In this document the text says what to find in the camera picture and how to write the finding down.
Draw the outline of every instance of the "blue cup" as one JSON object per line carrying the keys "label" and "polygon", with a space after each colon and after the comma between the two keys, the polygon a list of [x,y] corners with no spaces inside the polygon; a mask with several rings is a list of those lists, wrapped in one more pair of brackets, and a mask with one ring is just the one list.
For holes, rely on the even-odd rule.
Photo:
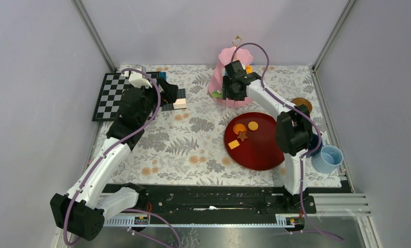
{"label": "blue cup", "polygon": [[313,167],[324,174],[330,174],[342,163],[344,156],[335,146],[324,146],[320,152],[312,157]]}
{"label": "blue cup", "polygon": [[[309,151],[312,150],[313,148],[317,147],[318,139],[319,139],[318,135],[314,134],[312,136],[312,140],[309,142],[309,148],[308,148]],[[312,157],[315,154],[317,154],[321,150],[321,148],[323,148],[323,146],[324,146],[324,140],[321,138],[320,146],[318,147],[318,149],[316,151],[309,154],[309,156]]]}

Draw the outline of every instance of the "brown bowl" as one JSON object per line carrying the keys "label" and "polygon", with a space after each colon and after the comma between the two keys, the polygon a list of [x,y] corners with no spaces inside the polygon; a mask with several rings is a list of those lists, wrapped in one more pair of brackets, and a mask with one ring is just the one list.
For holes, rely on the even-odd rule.
{"label": "brown bowl", "polygon": [[310,103],[309,100],[307,100],[306,98],[297,97],[297,98],[292,99],[291,102],[297,106],[300,106],[303,104],[309,109],[309,113],[312,112],[312,103]]}

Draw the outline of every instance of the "brown star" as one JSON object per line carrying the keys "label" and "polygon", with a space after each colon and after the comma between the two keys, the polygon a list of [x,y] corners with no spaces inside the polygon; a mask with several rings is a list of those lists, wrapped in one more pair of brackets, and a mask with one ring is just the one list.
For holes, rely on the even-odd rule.
{"label": "brown star", "polygon": [[248,137],[246,136],[246,131],[245,132],[239,132],[238,139],[240,139],[243,142],[247,138]]}

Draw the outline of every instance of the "yellow round cookie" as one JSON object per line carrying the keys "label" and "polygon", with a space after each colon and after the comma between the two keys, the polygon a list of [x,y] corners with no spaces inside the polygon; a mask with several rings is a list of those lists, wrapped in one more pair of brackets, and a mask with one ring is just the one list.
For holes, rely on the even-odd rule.
{"label": "yellow round cookie", "polygon": [[256,131],[259,128],[259,124],[257,124],[257,122],[255,121],[250,121],[248,123],[248,129],[251,131]]}

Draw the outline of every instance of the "light blue cup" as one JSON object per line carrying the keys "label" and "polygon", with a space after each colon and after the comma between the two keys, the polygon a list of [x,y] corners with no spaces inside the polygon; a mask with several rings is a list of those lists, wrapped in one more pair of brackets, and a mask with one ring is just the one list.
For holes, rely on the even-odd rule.
{"label": "light blue cup", "polygon": [[324,174],[330,174],[342,163],[344,156],[335,146],[324,146],[320,152],[312,157],[313,167]]}

